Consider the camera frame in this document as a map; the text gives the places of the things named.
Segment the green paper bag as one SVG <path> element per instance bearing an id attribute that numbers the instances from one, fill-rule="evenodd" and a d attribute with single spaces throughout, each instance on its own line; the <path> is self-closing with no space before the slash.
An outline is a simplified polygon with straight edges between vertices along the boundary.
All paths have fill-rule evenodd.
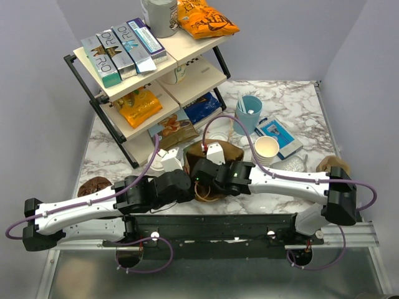
<path id="1" fill-rule="evenodd" d="M 224 158 L 226 164 L 228 165 L 230 165 L 234 161 L 242 161 L 244 158 L 244 150 L 238 148 L 237 146 L 234 146 L 229 142 L 232 130 L 233 129 L 230 128 L 228 134 L 228 141 L 209 139 L 210 135 L 209 131 L 206 132 L 207 145 L 214 142 L 219 142 L 220 145 L 223 147 Z M 199 159 L 205 158 L 205 154 L 201 151 L 201 145 L 202 145 L 202 136 L 200 136 L 199 141 L 192 143 L 183 150 L 184 169 L 188 174 L 190 174 L 190 171 L 193 169 L 194 165 Z M 224 194 L 222 195 L 214 194 L 213 192 L 211 192 L 210 187 L 201 186 L 199 183 L 194 184 L 194 186 L 196 187 L 195 200 L 199 202 L 214 202 L 226 197 L 226 195 Z"/>

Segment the brown cardboard cup carrier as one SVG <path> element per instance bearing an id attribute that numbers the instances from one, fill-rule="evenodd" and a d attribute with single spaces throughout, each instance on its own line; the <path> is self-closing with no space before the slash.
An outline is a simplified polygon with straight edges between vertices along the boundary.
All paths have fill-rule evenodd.
<path id="1" fill-rule="evenodd" d="M 342 168 L 348 175 L 351 173 L 350 166 L 337 156 L 326 156 L 316 167 L 317 172 L 329 172 L 331 167 Z"/>

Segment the white plastic lid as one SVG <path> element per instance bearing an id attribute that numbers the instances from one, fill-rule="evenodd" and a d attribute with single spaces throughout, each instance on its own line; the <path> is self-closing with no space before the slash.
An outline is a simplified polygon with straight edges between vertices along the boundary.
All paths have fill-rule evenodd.
<path id="1" fill-rule="evenodd" d="M 160 176 L 162 175 L 165 170 L 164 167 L 161 163 L 161 160 L 163 159 L 164 155 L 167 154 L 167 151 L 160 149 L 159 152 L 157 152 L 155 159 L 150 165 L 149 170 L 147 171 L 148 174 L 154 175 L 154 176 Z"/>

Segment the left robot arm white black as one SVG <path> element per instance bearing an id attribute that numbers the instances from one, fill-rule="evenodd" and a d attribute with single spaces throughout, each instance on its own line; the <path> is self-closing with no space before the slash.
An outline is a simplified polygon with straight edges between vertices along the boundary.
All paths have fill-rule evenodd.
<path id="1" fill-rule="evenodd" d="M 189 175 L 178 169 L 159 177 L 127 176 L 101 191 L 68 201 L 46 204 L 30 198 L 24 203 L 28 222 L 22 231 L 22 243 L 28 252 L 52 249 L 79 238 L 120 241 L 131 246 L 138 240 L 135 227 L 96 224 L 96 221 L 144 214 L 173 202 L 189 202 L 194 197 Z"/>

